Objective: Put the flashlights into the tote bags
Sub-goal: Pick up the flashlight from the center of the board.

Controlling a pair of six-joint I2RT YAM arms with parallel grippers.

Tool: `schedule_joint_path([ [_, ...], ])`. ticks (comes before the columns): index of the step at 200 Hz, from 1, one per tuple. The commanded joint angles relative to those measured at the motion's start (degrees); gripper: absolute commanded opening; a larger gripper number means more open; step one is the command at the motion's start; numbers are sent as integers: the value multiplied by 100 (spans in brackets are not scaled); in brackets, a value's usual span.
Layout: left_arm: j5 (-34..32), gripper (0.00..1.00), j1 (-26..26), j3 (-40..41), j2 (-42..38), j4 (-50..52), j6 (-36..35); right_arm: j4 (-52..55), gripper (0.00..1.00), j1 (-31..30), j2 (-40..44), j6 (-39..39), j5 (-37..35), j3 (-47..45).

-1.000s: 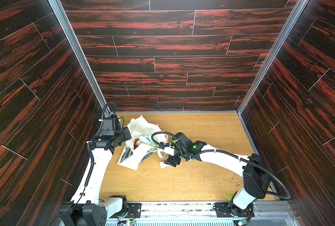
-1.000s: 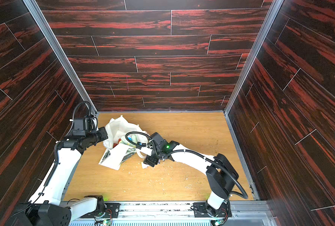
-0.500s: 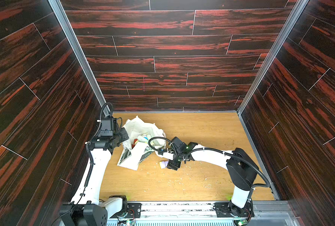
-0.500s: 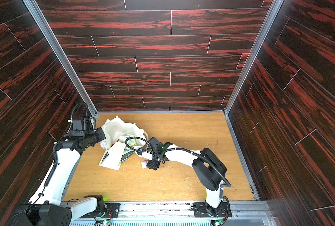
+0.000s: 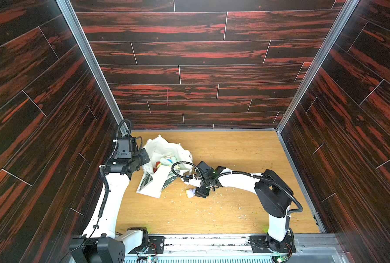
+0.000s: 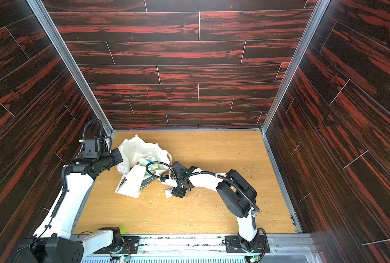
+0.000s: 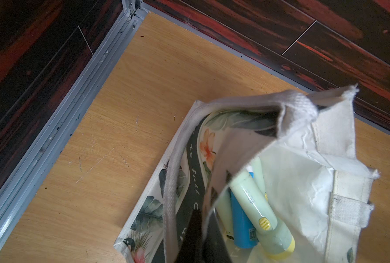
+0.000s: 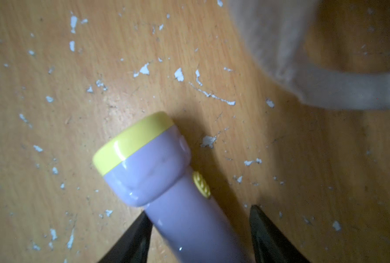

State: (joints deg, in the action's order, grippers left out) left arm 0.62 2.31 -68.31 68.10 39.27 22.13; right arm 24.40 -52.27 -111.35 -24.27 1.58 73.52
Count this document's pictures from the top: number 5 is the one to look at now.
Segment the pale green flashlight bottom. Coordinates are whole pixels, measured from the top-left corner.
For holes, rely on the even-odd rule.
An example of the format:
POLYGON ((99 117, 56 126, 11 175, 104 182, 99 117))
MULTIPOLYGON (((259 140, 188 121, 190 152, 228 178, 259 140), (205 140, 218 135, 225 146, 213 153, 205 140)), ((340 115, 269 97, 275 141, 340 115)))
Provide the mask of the pale green flashlight bottom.
POLYGON ((161 165, 166 165, 166 166, 172 166, 173 165, 173 161, 171 158, 165 158, 165 157, 162 157, 160 159, 160 163, 161 165))

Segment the red flashlight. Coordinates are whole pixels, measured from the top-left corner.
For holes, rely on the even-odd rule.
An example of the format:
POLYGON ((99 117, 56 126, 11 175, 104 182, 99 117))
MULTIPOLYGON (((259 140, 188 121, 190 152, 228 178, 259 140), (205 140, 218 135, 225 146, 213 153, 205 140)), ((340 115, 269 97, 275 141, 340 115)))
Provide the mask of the red flashlight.
POLYGON ((157 162, 155 167, 153 168, 154 173, 159 169, 159 167, 162 165, 161 162, 157 162))

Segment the white floral tote bag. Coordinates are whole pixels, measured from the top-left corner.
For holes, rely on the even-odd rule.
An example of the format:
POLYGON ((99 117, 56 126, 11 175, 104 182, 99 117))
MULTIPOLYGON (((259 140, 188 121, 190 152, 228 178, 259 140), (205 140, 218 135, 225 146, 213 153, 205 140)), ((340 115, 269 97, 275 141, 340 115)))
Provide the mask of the white floral tote bag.
POLYGON ((162 191, 167 188, 177 176, 172 172, 172 166, 161 165, 154 173, 153 168, 162 157, 176 157, 177 161, 192 162, 193 158, 188 150, 180 144, 167 142, 160 135, 155 139, 149 139, 144 146, 150 157, 150 162, 142 166, 143 176, 141 178, 138 194, 160 198, 162 191))

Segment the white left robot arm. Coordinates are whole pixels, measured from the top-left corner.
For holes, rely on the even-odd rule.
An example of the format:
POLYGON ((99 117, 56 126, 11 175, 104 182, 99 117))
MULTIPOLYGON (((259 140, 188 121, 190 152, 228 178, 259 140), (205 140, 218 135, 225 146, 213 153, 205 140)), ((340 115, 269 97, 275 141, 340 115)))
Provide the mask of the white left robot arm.
POLYGON ((118 213, 131 176, 149 162, 147 151, 141 149, 126 153, 122 159, 112 157, 99 167, 104 186, 87 227, 79 238, 70 241, 71 263, 123 263, 129 253, 149 250, 145 227, 116 236, 118 213))

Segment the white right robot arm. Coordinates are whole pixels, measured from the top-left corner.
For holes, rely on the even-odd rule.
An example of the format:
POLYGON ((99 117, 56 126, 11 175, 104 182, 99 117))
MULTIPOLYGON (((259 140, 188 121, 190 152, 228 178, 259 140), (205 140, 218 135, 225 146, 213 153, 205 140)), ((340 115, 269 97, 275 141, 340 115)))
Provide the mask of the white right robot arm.
POLYGON ((195 167, 200 186, 195 196, 207 198, 213 189, 233 187, 256 194, 269 215, 269 227, 264 241, 251 241, 260 250, 290 254, 294 249, 294 235, 289 227, 291 215, 301 213, 303 207, 292 189, 272 170, 263 173, 232 171, 225 167, 212 168, 205 162, 195 167))

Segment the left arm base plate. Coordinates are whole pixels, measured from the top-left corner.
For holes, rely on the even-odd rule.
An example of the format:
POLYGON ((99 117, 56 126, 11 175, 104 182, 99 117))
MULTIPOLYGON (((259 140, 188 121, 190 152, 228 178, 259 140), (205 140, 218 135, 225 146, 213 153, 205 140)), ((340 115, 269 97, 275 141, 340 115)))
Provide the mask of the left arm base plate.
POLYGON ((151 236, 144 237, 142 241, 142 245, 134 248, 129 252, 130 255, 143 255, 143 254, 163 254, 164 253, 164 244, 165 237, 164 236, 151 236))

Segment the lilac flashlight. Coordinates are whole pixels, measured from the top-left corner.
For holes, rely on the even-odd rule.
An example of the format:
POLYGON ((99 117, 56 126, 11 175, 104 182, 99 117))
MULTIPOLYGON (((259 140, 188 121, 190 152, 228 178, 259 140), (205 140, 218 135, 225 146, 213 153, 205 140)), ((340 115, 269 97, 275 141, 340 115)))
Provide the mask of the lilac flashlight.
POLYGON ((195 188, 186 189, 186 196, 188 198, 195 197, 196 196, 196 189, 195 188))

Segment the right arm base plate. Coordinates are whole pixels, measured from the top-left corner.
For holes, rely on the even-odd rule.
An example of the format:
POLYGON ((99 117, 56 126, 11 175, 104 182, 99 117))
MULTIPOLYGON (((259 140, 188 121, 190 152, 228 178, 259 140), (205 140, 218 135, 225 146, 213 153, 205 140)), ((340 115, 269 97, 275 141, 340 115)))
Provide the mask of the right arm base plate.
POLYGON ((296 248, 293 237, 288 233, 283 241, 277 241, 269 235, 250 236, 248 244, 253 253, 295 253, 296 248))

